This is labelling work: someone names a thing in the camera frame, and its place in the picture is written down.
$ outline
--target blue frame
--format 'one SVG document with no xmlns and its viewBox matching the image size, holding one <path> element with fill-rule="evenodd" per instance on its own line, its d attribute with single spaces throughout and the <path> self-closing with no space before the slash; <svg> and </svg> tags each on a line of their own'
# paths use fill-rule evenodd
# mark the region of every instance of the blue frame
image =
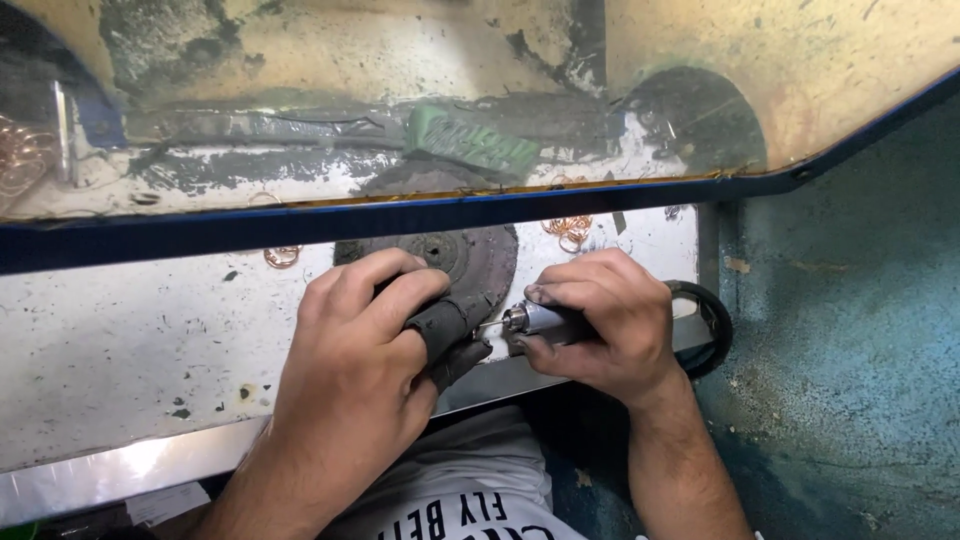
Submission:
<svg viewBox="0 0 960 540">
<path fill-rule="evenodd" d="M 735 200 L 792 191 L 960 90 L 960 68 L 818 156 L 779 171 L 327 207 L 206 210 L 0 224 L 0 275 Z"/>
</svg>

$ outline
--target black lettering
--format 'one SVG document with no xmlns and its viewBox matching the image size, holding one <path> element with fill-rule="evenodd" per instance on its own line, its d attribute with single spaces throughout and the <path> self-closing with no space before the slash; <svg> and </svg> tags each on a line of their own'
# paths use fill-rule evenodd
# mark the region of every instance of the black lettering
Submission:
<svg viewBox="0 0 960 540">
<path fill-rule="evenodd" d="M 426 506 L 426 528 L 430 532 L 430 540 L 444 540 L 444 510 L 440 501 L 434 501 Z"/>
<path fill-rule="evenodd" d="M 529 525 L 527 527 L 524 527 L 520 530 L 520 532 L 526 532 L 528 530 L 539 530 L 540 532 L 543 533 L 543 536 L 546 536 L 546 540 L 554 540 L 552 532 L 550 532 L 549 530 L 543 527 L 536 526 L 536 525 Z"/>
<path fill-rule="evenodd" d="M 413 520 L 414 529 L 410 532 L 411 538 L 416 538 L 416 540 L 423 540 L 423 529 L 420 528 L 420 509 L 417 508 L 413 512 L 407 514 L 407 521 Z"/>
<path fill-rule="evenodd" d="M 483 498 L 483 492 L 478 491 L 474 493 L 473 496 L 480 499 L 480 511 L 483 512 L 483 519 L 489 521 L 490 513 L 487 512 L 487 500 Z"/>
<path fill-rule="evenodd" d="M 496 516 L 496 521 L 503 521 L 507 519 L 507 514 L 503 513 L 503 501 L 500 501 L 500 494 L 494 491 L 493 499 L 496 502 L 491 504 L 491 506 L 496 508 L 500 512 L 500 514 Z"/>
<path fill-rule="evenodd" d="M 460 494 L 460 527 L 466 527 L 467 520 L 470 520 L 471 523 L 477 522 L 477 520 L 473 519 L 473 514 L 470 513 L 470 507 L 467 504 L 467 496 Z"/>
</svg>

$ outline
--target grinding wheel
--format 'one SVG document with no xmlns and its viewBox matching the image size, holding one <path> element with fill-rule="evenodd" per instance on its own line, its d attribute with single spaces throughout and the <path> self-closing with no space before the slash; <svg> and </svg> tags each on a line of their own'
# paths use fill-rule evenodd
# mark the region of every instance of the grinding wheel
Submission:
<svg viewBox="0 0 960 540">
<path fill-rule="evenodd" d="M 450 163 L 413 161 L 371 179 L 356 194 L 455 191 L 476 187 L 472 177 L 475 175 L 470 171 Z M 451 293 L 490 291 L 500 305 L 514 281 L 517 242 L 513 225 L 337 242 L 333 263 L 349 264 L 392 247 L 422 257 L 430 268 L 446 272 Z"/>
</svg>

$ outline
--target left hand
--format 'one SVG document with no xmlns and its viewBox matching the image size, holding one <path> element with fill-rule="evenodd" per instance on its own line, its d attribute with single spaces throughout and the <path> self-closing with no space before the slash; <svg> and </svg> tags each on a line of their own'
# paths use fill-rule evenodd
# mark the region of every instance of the left hand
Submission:
<svg viewBox="0 0 960 540">
<path fill-rule="evenodd" d="M 373 288 L 397 274 L 374 298 Z M 307 285 L 272 424 L 208 521 L 228 512 L 221 517 L 246 514 L 259 522 L 232 528 L 234 540 L 313 538 L 359 498 L 433 412 L 437 389 L 421 373 L 426 345 L 403 324 L 448 288 L 446 273 L 397 248 L 332 268 Z M 250 508 L 243 504 L 254 497 L 242 493 L 248 490 L 258 494 Z M 221 530 L 206 532 L 219 538 Z"/>
</svg>

